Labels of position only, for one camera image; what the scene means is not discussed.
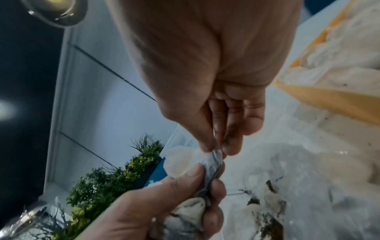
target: green plant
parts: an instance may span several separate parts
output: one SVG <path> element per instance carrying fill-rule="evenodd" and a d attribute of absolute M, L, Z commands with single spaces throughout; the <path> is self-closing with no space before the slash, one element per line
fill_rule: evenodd
<path fill-rule="evenodd" d="M 57 229 L 51 240 L 74 240 L 92 221 L 105 211 L 118 197 L 129 191 L 145 169 L 158 163 L 162 146 L 159 141 L 149 143 L 144 135 L 134 142 L 140 154 L 133 156 L 123 168 L 96 168 L 81 177 L 67 199 L 73 207 L 71 222 Z"/>

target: hand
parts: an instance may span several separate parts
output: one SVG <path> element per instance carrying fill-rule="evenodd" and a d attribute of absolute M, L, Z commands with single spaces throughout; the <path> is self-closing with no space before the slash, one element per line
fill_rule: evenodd
<path fill-rule="evenodd" d="M 204 176 L 204 167 L 197 164 L 180 178 L 166 178 L 161 185 L 129 191 L 119 197 L 76 240 L 147 240 L 152 218 L 192 198 Z M 211 207 L 203 215 L 205 231 L 200 236 L 201 240 L 209 239 L 223 226 L 223 212 L 218 204 L 226 196 L 226 189 L 219 179 L 211 183 L 210 194 Z"/>
<path fill-rule="evenodd" d="M 162 114 L 210 151 L 239 153 L 263 125 L 265 88 L 283 65 L 302 0 L 108 0 Z"/>

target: yellow tray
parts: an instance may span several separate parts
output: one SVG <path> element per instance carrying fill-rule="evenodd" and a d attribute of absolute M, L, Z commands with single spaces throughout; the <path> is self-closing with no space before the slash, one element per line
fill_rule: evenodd
<path fill-rule="evenodd" d="M 347 11 L 355 1 L 352 0 L 306 49 L 326 42 L 327 29 L 343 21 Z M 296 59 L 289 68 L 299 65 L 300 59 Z M 303 103 L 380 125 L 379 97 L 313 86 L 286 85 L 278 81 L 276 81 L 275 85 Z"/>

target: white wall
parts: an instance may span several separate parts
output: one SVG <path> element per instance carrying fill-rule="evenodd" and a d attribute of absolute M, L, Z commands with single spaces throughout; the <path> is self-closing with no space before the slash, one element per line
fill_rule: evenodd
<path fill-rule="evenodd" d="M 73 31 L 49 178 L 65 190 L 93 167 L 123 166 L 138 154 L 131 140 L 147 133 L 165 144 L 177 127 L 136 73 L 103 0 L 89 1 Z"/>

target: light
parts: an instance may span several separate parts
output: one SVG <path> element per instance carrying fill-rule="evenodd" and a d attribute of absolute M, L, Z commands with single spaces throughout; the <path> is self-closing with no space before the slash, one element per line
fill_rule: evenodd
<path fill-rule="evenodd" d="M 16 107 L 13 104 L 0 100 L 0 121 L 13 118 L 16 112 Z"/>

